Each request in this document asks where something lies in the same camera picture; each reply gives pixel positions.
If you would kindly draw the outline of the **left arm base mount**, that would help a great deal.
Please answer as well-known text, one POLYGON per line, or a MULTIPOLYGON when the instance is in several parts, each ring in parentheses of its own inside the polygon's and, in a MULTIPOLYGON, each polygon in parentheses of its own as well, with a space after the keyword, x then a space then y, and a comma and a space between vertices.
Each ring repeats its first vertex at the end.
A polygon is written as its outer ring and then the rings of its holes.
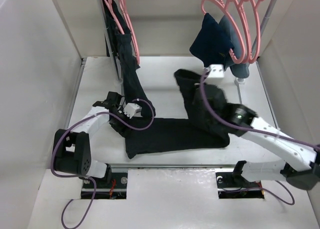
POLYGON ((111 167, 103 178, 93 177, 96 183, 94 198, 99 200, 124 200, 127 198, 128 170, 111 167))

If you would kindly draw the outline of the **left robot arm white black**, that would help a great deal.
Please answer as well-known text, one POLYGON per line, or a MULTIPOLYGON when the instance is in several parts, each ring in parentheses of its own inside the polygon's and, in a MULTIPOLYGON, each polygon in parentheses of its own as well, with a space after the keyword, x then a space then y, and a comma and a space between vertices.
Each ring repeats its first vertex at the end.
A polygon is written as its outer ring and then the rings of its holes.
POLYGON ((81 121, 69 129, 56 131, 50 162, 50 169, 56 176, 57 172, 62 172, 70 177, 91 177, 102 188, 111 184, 111 166, 92 158, 90 139, 104 124, 126 135, 130 129, 126 124, 141 107, 132 102, 121 107, 121 100, 120 94, 110 91, 105 100, 92 105, 81 121))

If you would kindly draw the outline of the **black trousers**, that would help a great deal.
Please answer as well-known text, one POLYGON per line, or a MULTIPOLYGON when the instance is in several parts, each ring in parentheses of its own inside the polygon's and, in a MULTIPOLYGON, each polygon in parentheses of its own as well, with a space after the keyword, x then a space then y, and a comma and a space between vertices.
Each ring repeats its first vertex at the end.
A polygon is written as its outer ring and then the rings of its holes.
POLYGON ((182 94, 187 118, 132 118, 128 124, 131 132, 123 136, 129 159, 141 154, 219 149, 230 144, 230 136, 224 129, 200 129, 194 125, 194 84, 200 83, 201 76, 178 69, 174 78, 182 94))

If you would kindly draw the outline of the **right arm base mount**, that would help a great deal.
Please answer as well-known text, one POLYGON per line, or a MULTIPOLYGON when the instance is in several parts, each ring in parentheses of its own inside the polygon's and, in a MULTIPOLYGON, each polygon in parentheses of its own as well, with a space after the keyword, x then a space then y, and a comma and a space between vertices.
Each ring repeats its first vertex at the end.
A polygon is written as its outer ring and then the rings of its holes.
POLYGON ((264 199, 261 182, 249 182, 230 170, 215 172, 219 199, 264 199))

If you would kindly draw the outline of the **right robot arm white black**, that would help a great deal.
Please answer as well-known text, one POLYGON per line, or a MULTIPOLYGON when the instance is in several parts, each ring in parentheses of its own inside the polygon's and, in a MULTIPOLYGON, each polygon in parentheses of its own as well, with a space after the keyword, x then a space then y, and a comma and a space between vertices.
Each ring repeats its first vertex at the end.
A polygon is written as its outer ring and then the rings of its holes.
POLYGON ((289 137, 243 104, 227 102, 223 90, 212 84, 195 83, 192 104, 199 112, 201 126, 209 132, 235 135, 279 158, 267 162, 238 161, 231 173, 235 185, 260 180, 286 181, 309 191, 319 183, 319 146, 306 145, 289 137))

